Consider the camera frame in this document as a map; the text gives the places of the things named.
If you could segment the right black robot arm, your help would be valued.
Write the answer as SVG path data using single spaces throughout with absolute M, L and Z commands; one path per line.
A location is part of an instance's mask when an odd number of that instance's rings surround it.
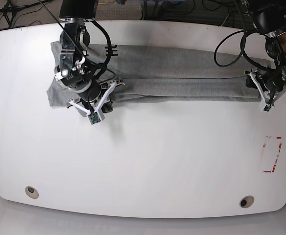
M 91 124 L 104 120 L 105 113 L 113 110 L 110 94 L 123 82 L 108 69 L 108 63 L 117 55 L 106 30 L 95 21 L 98 1 L 65 0 L 57 22 L 64 21 L 58 42 L 51 45 L 59 63 L 47 91 L 51 107 L 75 107 Z M 97 63 L 88 57 L 91 41 L 86 22 L 99 29 L 106 38 L 106 58 Z

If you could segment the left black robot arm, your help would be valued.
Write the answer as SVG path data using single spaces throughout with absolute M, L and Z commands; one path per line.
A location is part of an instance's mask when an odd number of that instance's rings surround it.
M 248 87 L 259 91 L 262 109 L 268 112 L 286 92 L 286 0 L 244 0 L 242 3 L 253 21 L 253 32 L 265 37 L 265 51 L 276 66 L 272 69 L 253 63 L 264 74 L 251 72 L 246 80 Z

